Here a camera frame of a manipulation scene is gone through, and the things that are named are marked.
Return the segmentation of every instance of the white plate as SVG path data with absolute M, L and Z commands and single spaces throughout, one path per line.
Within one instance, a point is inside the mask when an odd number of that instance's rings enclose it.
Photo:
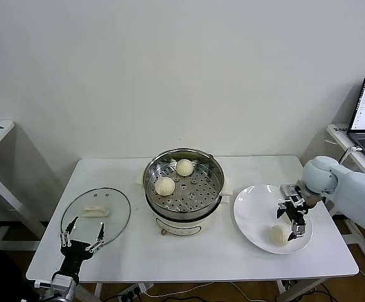
M 274 254 L 293 254 L 307 246 L 313 235 L 313 225 L 310 215 L 305 215 L 304 237 L 291 240 L 283 247 L 275 245 L 269 238 L 271 227 L 280 225 L 287 236 L 291 233 L 291 225 L 283 216 L 276 219 L 278 203 L 282 201 L 282 194 L 276 186 L 262 184 L 248 187 L 235 199 L 234 218 L 244 236 L 260 249 Z

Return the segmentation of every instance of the white wall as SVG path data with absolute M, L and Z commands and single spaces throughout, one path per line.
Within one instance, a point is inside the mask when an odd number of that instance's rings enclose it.
M 80 158 L 307 158 L 364 76 L 365 1 L 0 0 L 0 175 L 46 219 Z

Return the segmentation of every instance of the glass lid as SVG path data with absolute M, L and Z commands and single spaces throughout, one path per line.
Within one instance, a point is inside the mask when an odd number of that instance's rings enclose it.
M 124 230 L 130 214 L 130 202 L 121 191 L 110 187 L 93 189 L 68 206 L 61 219 L 61 232 L 71 227 L 71 240 L 92 244 L 104 225 L 103 242 L 106 245 Z

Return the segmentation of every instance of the white robotic arm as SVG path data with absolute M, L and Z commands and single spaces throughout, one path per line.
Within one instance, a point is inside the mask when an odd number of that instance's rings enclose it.
M 365 174 L 318 156 L 304 166 L 302 182 L 311 193 L 330 199 L 338 211 L 365 229 Z
M 288 240 L 302 237 L 303 218 L 322 198 L 331 200 L 335 208 L 365 229 L 365 174 L 354 172 L 335 159 L 317 156 L 304 166 L 303 177 L 296 184 L 283 184 L 285 197 L 279 203 L 277 217 L 286 213 L 292 233 Z

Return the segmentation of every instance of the white table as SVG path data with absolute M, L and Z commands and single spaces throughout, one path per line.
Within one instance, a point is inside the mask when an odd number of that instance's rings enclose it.
M 354 142 L 347 136 L 347 125 L 346 124 L 331 124 L 327 127 L 328 134 L 334 139 L 334 142 L 328 141 L 329 143 L 335 143 L 340 146 L 343 150 L 354 145 Z M 353 152 L 349 156 L 353 162 L 365 173 L 365 154 L 362 152 Z M 336 214 L 335 208 L 330 211 L 333 216 Z M 357 225 L 351 220 L 345 220 L 346 227 L 349 229 L 350 234 L 343 235 L 346 244 L 357 244 L 362 253 L 365 256 L 365 239 L 360 232 Z
M 232 203 L 221 204 L 212 227 L 192 237 L 162 236 L 134 184 L 150 159 L 86 159 L 78 162 L 26 274 L 51 280 L 64 258 L 60 253 L 60 219 L 79 195 L 97 187 L 126 194 L 132 213 L 124 232 L 82 265 L 81 282 L 206 282 L 311 279 L 279 296 L 288 301 L 328 277 L 352 276 L 359 269 L 324 205 L 313 211 L 313 237 L 293 255 L 274 255 L 248 242 L 232 220 Z M 253 184 L 295 182 L 302 166 L 294 156 L 219 157 L 238 192 Z
M 354 142 L 347 136 L 347 126 L 346 124 L 331 124 L 327 127 L 329 135 L 344 150 L 354 146 Z M 362 152 L 353 152 L 349 157 L 365 173 L 365 155 Z
M 0 129 L 0 142 L 1 140 L 12 130 L 14 124 L 9 120 L 0 121 L 0 126 L 4 127 Z M 20 203 L 16 197 L 1 183 L 0 181 L 0 195 L 8 202 L 14 210 L 20 214 L 21 222 L 28 227 L 38 238 L 42 238 L 45 227 L 35 218 L 35 215 L 31 213 L 22 203 Z M 3 240 L 5 234 L 9 230 L 8 226 L 2 226 L 0 228 L 0 249 L 1 250 L 36 250 L 39 242 L 32 241 L 5 241 Z

